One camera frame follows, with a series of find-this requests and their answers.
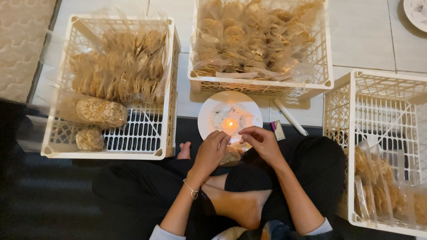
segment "gray sleeve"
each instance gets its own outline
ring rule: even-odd
[[[329,232],[329,231],[332,231],[332,227],[329,224],[329,221],[325,218],[325,221],[322,223],[322,225],[320,225],[318,228],[314,229],[313,231],[311,231],[305,235],[314,236],[314,235],[322,234],[322,233]]]
[[[177,236],[160,228],[159,225],[154,227],[150,240],[185,240],[185,237]]]

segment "white plastic crate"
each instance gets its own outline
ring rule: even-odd
[[[362,222],[354,211],[354,145],[368,139],[383,152],[404,149],[405,175],[412,184],[427,182],[427,78],[368,70],[352,70],[325,92],[323,135],[348,151],[345,189],[338,215],[351,224],[427,237],[427,228],[410,229],[395,219],[391,227]],[[397,165],[392,166],[397,172]]]
[[[128,17],[128,24],[137,29],[139,21],[135,17]],[[66,39],[69,43],[64,45],[61,62],[68,61],[71,54],[78,53],[75,46],[87,48],[91,39],[94,43],[102,35],[100,24],[124,25],[117,17],[108,19],[93,18],[90,15],[71,15],[67,26]],[[59,91],[54,92],[52,106],[46,131],[43,139],[41,155],[49,158],[95,158],[95,159],[141,159],[161,160],[175,155],[175,126],[176,126],[176,99],[178,60],[181,51],[178,34],[173,18],[168,18],[167,62],[171,64],[165,74],[168,74],[168,83],[165,86],[163,105],[150,105],[141,103],[129,107],[128,122],[116,129],[104,131],[106,150],[103,152],[79,151],[75,135],[82,125],[58,121],[56,104],[61,99]],[[58,73],[58,83],[65,86],[71,85],[72,73],[68,62]]]
[[[280,3],[281,6],[289,8],[310,2],[313,2],[313,0],[283,0]],[[192,39],[196,37],[197,6],[198,0],[195,0]],[[327,10],[328,0],[325,1],[324,7]],[[190,46],[187,76],[190,80],[191,92],[200,94],[204,92],[231,90],[255,96],[262,95],[268,98],[279,97],[287,100],[288,103],[298,103],[299,101],[309,100],[328,89],[332,89],[332,53],[327,11],[325,12],[325,17],[314,26],[316,30],[319,29],[319,33],[314,36],[316,42],[308,49],[309,63],[316,65],[316,74],[311,79],[306,80],[304,83],[294,83],[198,76],[193,71],[191,59],[194,57],[194,53],[193,46]]]

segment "bracelet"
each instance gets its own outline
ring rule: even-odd
[[[185,185],[191,190],[191,197],[193,198],[193,200],[196,200],[197,199],[197,196],[199,195],[199,191],[196,191],[196,190],[193,190],[193,189],[191,189],[190,188],[190,186],[188,186],[188,184],[185,182],[185,180],[186,179],[184,179],[184,180],[182,180],[184,183],[185,183]]]

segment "person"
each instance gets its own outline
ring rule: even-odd
[[[180,144],[165,166],[130,161],[102,169],[93,182],[102,213],[120,239],[336,239],[330,221],[345,179],[345,155],[333,140],[276,141],[252,126],[239,132],[252,146],[219,176],[230,140],[212,132],[196,159]]]

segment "hand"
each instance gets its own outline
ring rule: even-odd
[[[240,144],[249,143],[260,157],[273,168],[285,163],[272,131],[252,126],[242,129],[239,134],[242,135]]]
[[[225,132],[214,131],[209,134],[200,145],[188,175],[198,181],[204,181],[218,167],[230,139],[231,137]]]

